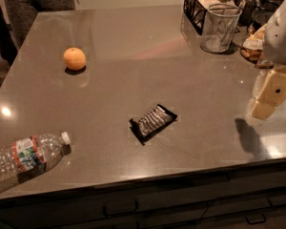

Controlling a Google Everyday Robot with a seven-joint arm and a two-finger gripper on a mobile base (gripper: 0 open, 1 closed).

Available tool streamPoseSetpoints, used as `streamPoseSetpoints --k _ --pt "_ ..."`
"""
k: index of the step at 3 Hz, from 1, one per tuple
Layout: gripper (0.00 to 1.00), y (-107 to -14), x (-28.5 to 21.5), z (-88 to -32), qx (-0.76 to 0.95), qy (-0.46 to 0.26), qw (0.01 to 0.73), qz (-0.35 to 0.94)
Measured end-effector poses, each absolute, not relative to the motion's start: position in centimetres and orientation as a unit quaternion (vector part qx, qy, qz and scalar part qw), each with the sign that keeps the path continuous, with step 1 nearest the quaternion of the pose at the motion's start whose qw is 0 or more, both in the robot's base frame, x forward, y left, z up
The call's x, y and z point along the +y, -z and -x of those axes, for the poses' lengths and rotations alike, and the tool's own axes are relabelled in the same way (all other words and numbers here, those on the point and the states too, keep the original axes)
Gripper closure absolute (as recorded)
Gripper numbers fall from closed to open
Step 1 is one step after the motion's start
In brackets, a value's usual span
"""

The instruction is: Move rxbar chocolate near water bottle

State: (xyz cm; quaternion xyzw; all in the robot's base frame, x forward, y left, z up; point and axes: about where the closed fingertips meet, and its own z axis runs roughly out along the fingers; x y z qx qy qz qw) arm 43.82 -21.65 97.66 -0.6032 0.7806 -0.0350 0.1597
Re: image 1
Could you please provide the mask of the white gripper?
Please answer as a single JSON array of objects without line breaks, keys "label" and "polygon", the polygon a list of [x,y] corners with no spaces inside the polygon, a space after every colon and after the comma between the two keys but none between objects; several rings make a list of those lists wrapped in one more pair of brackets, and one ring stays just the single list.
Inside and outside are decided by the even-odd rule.
[{"label": "white gripper", "polygon": [[[268,20],[263,39],[266,57],[286,65],[286,0]],[[286,68],[261,70],[248,104],[250,117],[266,120],[286,100]]]}]

